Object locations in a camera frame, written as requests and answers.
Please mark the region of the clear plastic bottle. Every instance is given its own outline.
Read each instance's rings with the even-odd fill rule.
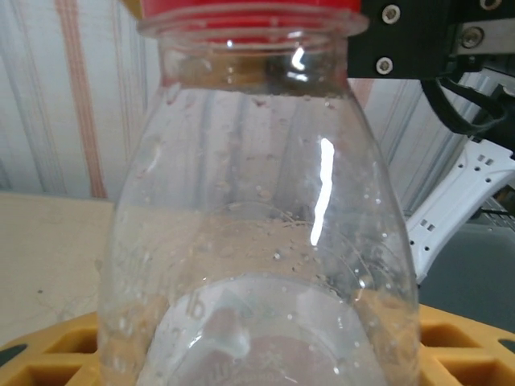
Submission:
[[[405,225],[346,76],[358,6],[143,2],[162,74],[102,273],[106,385],[417,384]]]

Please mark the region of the red bottle cap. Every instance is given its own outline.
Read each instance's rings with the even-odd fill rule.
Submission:
[[[221,6],[235,3],[256,3],[258,0],[142,0],[144,18],[150,18],[168,12],[193,6]],[[296,6],[320,6],[338,10],[352,10],[359,12],[361,0],[266,0],[274,4],[291,4]]]

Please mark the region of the yellow grid holder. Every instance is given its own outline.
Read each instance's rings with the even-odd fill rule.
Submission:
[[[505,347],[515,344],[515,334],[427,306],[420,324],[420,386],[515,386],[515,354]],[[2,350],[18,345],[27,348],[0,367],[0,386],[101,386],[96,314]]]

